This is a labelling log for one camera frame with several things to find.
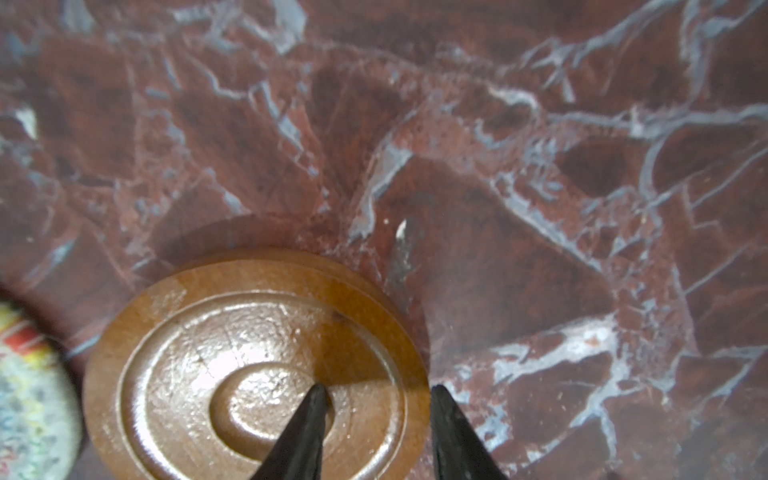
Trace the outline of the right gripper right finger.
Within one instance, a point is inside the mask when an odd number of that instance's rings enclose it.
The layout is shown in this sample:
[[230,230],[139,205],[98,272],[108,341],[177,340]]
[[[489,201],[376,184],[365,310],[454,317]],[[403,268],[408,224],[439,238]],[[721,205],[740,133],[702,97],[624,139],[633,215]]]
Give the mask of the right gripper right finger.
[[507,479],[443,385],[430,391],[430,426],[436,479]]

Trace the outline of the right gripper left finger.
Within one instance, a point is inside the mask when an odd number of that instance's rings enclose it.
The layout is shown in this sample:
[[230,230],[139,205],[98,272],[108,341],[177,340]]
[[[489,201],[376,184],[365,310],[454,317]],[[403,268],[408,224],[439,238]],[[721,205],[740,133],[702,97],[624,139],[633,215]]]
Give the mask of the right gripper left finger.
[[251,479],[320,479],[328,410],[326,387],[314,384]]

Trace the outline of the white rainbow rope coaster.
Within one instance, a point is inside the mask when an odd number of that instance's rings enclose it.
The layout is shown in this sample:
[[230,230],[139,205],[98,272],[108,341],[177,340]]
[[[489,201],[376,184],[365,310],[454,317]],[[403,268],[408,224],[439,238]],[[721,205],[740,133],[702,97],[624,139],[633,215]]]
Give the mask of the white rainbow rope coaster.
[[79,400],[34,322],[1,303],[1,477],[65,479],[80,452]]

